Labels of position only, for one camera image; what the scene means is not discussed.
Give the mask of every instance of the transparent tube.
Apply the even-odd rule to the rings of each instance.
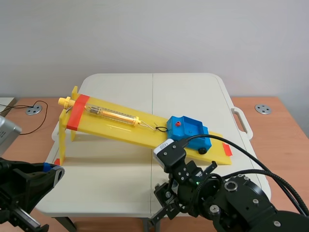
[[[132,115],[127,115],[118,111],[106,109],[96,105],[86,104],[85,110],[91,114],[98,115],[100,117],[112,119],[118,122],[123,122],[131,125],[137,125],[140,123],[139,118]]]

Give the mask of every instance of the gray device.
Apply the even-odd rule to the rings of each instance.
[[[0,157],[21,133],[21,128],[0,116]]]

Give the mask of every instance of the blue tape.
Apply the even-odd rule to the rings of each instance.
[[[43,163],[43,172],[49,172],[52,169],[49,163]]]

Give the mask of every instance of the red marker strip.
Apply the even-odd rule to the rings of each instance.
[[[85,109],[85,105],[89,99],[89,96],[81,94],[77,100],[75,101],[75,104],[73,106],[71,116],[69,118],[67,129],[77,131],[79,122],[81,120],[83,111]]]
[[[56,159],[55,162],[54,162],[54,164],[60,166],[60,159]]]
[[[233,154],[232,154],[230,146],[225,143],[222,143],[222,145],[223,145],[223,149],[224,149],[226,156],[232,156]]]

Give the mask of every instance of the black cable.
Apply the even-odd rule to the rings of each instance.
[[[29,108],[29,107],[32,107],[32,106],[29,106],[29,105],[15,105],[15,106],[8,106],[8,105],[2,105],[2,104],[0,104],[0,106],[5,106],[5,107],[8,107],[7,109],[2,110],[0,113],[2,113],[2,112],[4,112],[4,111],[7,111],[7,110],[11,110],[11,109],[23,109],[23,108]]]
[[[168,129],[166,127],[155,127],[156,130],[161,131],[161,132],[167,132]]]
[[[272,172],[265,171],[265,170],[248,169],[248,170],[241,170],[241,171],[238,171],[238,172],[235,172],[235,173],[231,173],[229,175],[222,176],[222,178],[223,179],[229,179],[232,176],[236,176],[238,174],[262,174],[262,175],[270,176],[274,180],[280,181],[290,191],[290,193],[295,197],[295,199],[297,200],[299,205],[302,207],[302,209],[305,211],[305,213],[309,214],[309,210],[308,210],[306,204],[304,203],[304,201],[300,197],[300,195],[297,193],[297,191],[286,180],[284,180],[280,176],[278,176],[278,175],[276,175]]]
[[[252,159],[254,162],[256,162],[258,165],[260,165],[264,170],[271,172],[270,169],[268,169],[261,161],[259,161],[257,158],[255,158],[253,155],[251,155],[249,152],[247,152],[246,150],[244,150],[243,148],[241,148],[240,146],[236,145],[235,143],[221,138],[219,136],[215,136],[215,135],[211,135],[211,134],[198,134],[198,135],[194,135],[191,136],[189,138],[186,139],[187,142],[189,142],[192,139],[196,139],[196,138],[212,138],[212,139],[217,139],[220,140],[224,143],[227,143],[231,146],[233,146],[234,148],[236,148],[237,150],[241,151],[243,154],[245,154],[246,156],[248,156],[250,159]],[[288,190],[278,181],[275,180],[276,183],[280,186],[280,188],[282,189],[282,191],[285,193],[285,195],[290,199],[290,201],[293,203],[293,205],[295,206],[295,208],[299,211],[300,214],[303,214],[305,216],[308,216],[309,214],[305,214],[304,210],[298,205],[297,201],[293,198],[293,196],[288,192]]]
[[[22,133],[22,134],[20,134],[20,135],[26,135],[26,134],[31,134],[31,133],[33,133],[33,132],[35,132],[35,131],[37,131],[42,125],[43,125],[43,123],[45,122],[45,120],[46,120],[46,117],[47,117],[47,109],[48,109],[48,104],[46,103],[46,102],[44,102],[44,101],[41,101],[41,100],[38,100],[38,101],[36,101],[34,104],[33,104],[33,106],[30,106],[30,107],[34,107],[34,105],[37,103],[37,102],[43,102],[43,103],[45,103],[46,104],[46,111],[45,111],[45,117],[44,117],[44,119],[43,119],[43,122],[40,124],[40,126],[37,128],[37,129],[35,129],[35,130],[33,130],[33,131],[31,131],[31,132],[28,132],[28,133]]]

